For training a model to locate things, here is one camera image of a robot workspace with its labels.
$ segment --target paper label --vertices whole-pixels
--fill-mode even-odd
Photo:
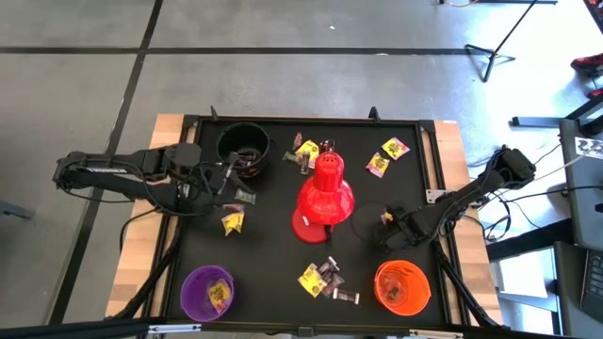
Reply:
[[[603,141],[586,137],[576,137],[576,154],[603,159]]]

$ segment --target tripod leg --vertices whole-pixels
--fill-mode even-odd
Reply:
[[[513,26],[513,28],[511,28],[511,30],[509,31],[509,33],[507,33],[507,36],[505,37],[505,39],[502,40],[502,42],[500,43],[500,45],[497,47],[496,50],[494,50],[495,53],[498,53],[498,51],[500,51],[500,49],[502,48],[502,45],[505,44],[505,42],[507,42],[507,39],[512,35],[512,33],[515,31],[515,29],[519,26],[519,24],[524,20],[524,18],[526,17],[526,15],[528,15],[528,12],[530,12],[530,9],[532,7],[534,7],[534,5],[536,5],[536,2],[538,0],[533,0],[530,5],[528,6],[528,8],[526,9],[526,11],[524,12],[524,14],[521,16],[521,18],[519,18],[519,20],[515,23],[515,25]]]
[[[464,46],[464,48],[465,49],[474,49],[474,50],[482,51],[482,52],[487,53],[487,54],[493,54],[494,53],[493,50],[489,50],[487,48],[481,48],[481,47],[478,47],[478,46],[472,45],[472,44],[466,44]]]
[[[484,83],[488,82],[488,79],[490,78],[490,72],[492,71],[492,67],[494,67],[494,60],[497,58],[496,55],[492,54],[488,59],[488,68],[486,69],[486,74],[483,75],[483,79],[481,81],[483,81]]]

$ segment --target orange bowl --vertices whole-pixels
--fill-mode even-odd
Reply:
[[[416,315],[423,311],[432,291],[423,271],[404,260],[383,263],[375,274],[375,296],[396,315]]]

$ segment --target red lamp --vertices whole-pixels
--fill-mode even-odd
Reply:
[[[315,161],[314,175],[301,187],[293,213],[293,232],[302,241],[318,244],[328,239],[335,224],[354,209],[354,195],[343,180],[344,162],[335,152],[325,152]]]

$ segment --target red lamp base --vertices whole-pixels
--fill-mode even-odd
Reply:
[[[324,231],[324,225],[312,222],[306,225],[305,221],[303,221],[302,213],[297,208],[293,212],[291,223],[293,224],[293,233],[301,241],[308,244],[319,244],[328,239],[327,233]]]

